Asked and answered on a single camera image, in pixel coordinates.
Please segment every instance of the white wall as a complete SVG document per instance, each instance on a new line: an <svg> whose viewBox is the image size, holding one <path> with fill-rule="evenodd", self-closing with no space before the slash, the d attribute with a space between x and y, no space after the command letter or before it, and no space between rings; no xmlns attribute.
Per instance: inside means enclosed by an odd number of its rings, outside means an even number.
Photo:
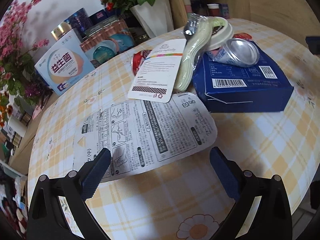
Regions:
<svg viewBox="0 0 320 240"><path fill-rule="evenodd" d="M24 30L24 44L30 48L35 41L49 39L46 49L42 49L35 56L35 62L55 43L51 31L77 10L84 8L88 15L103 9L100 0L42 0L28 13L28 20Z"/></svg>

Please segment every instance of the checkered tablecloth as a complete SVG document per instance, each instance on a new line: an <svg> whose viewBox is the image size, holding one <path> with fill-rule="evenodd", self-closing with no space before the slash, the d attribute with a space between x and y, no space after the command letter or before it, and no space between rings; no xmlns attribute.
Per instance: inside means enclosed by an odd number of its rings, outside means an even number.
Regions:
<svg viewBox="0 0 320 240"><path fill-rule="evenodd" d="M218 128L215 146L256 176L279 174L294 212L320 162L320 59L268 27L241 19L230 23L235 33L252 35L280 65L294 92L281 113L212 114ZM127 100L133 80L132 54L175 38L183 38L181 29L113 58L71 87L44 113L30 160L29 203L41 174L56 178L72 170L75 127L93 112ZM86 203L113 240L206 240L234 201L227 197L208 153L203 152L140 175L101 183ZM81 235L64 200L62 205L73 232ZM253 216L251 212L242 233Z"/></svg>

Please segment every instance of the rainbow stripe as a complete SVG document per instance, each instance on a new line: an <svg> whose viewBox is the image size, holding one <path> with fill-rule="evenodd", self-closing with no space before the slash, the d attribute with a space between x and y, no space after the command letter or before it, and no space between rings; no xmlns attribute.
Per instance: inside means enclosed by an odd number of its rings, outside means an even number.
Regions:
<svg viewBox="0 0 320 240"><path fill-rule="evenodd" d="M145 60L150 59L152 57L167 57L167 56L182 56L183 53L168 53L168 54L157 54L153 55L151 57L147 57Z"/></svg>

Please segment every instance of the flower pot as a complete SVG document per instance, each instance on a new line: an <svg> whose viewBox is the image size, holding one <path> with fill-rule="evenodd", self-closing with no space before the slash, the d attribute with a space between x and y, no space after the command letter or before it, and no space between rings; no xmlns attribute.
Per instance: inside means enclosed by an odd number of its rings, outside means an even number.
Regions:
<svg viewBox="0 0 320 240"><path fill-rule="evenodd" d="M174 30L169 0L156 0L153 6L148 2L130 9L150 38Z"/></svg>
<svg viewBox="0 0 320 240"><path fill-rule="evenodd" d="M15 116L10 116L8 125L21 137L24 137L26 135L27 127Z"/></svg>

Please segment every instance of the metal screw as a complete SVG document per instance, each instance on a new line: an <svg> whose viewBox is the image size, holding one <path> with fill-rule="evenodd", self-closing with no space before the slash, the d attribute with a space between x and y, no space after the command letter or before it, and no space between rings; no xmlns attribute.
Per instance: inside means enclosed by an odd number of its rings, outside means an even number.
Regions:
<svg viewBox="0 0 320 240"><path fill-rule="evenodd" d="M74 176L76 176L77 175L77 172L76 171L70 171L69 173L68 173L68 176L70 177L70 178L73 178Z"/></svg>
<svg viewBox="0 0 320 240"><path fill-rule="evenodd" d="M281 177L279 175L275 175L274 178L276 181L281 181Z"/></svg>
<svg viewBox="0 0 320 240"><path fill-rule="evenodd" d="M251 171L244 171L243 174L248 178L250 178L252 176L252 172Z"/></svg>
<svg viewBox="0 0 320 240"><path fill-rule="evenodd" d="M41 175L41 176L39 177L39 181L44 181L46 178L47 178L46 175Z"/></svg>

